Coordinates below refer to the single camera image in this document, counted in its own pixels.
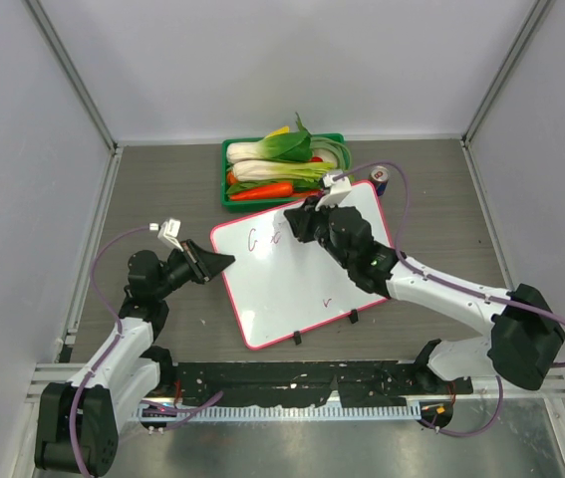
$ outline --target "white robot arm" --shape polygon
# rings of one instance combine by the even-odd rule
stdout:
[[[522,388],[539,389],[565,340],[561,326],[511,307],[521,303],[550,311],[541,294],[520,285],[515,291],[458,279],[407,258],[374,240],[371,225],[355,207],[338,204],[351,190],[342,171],[322,179],[323,194],[284,212],[300,242],[317,241],[362,290],[437,311],[475,329],[481,337],[433,341],[424,348],[427,367],[443,380],[500,374]]]

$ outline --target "carrot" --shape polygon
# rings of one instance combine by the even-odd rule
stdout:
[[[253,201],[256,199],[274,199],[289,197],[293,194],[293,184],[290,182],[276,182],[266,186],[254,187],[247,191],[238,192],[229,196],[232,201]]]
[[[313,194],[317,194],[318,192],[320,192],[319,189],[315,189],[313,191],[294,192],[293,194],[291,194],[291,197],[308,197]]]
[[[226,174],[226,182],[229,183],[229,186],[232,186],[233,184],[237,184],[238,180],[235,178],[235,176],[233,175],[233,172],[229,171]]]

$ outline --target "blue can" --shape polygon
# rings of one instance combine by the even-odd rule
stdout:
[[[375,192],[378,196],[384,194],[384,191],[386,191],[386,185],[389,183],[390,178],[391,174],[385,167],[375,166],[373,168],[371,175],[369,176],[369,181],[371,181],[375,186]]]

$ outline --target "green plastic basket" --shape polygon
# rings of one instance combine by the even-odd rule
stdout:
[[[314,134],[319,137],[327,137],[333,141],[344,144],[344,137],[338,132],[328,132],[325,134]],[[229,163],[226,160],[226,149],[230,144],[235,142],[255,142],[262,139],[261,137],[242,137],[238,139],[228,139],[222,143],[222,205],[231,212],[257,212],[269,209],[271,207],[286,204],[287,202],[297,201],[297,197],[284,197],[280,199],[259,199],[257,201],[231,201],[226,194],[226,174],[229,170]]]

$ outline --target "whiteboard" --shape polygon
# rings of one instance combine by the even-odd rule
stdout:
[[[283,215],[303,200],[220,224],[211,231],[215,252],[232,254],[223,272],[242,338],[252,350],[263,349],[386,299],[358,289],[316,242],[293,237]],[[341,206],[355,206],[371,223],[375,240],[391,244],[375,188],[356,183]]]

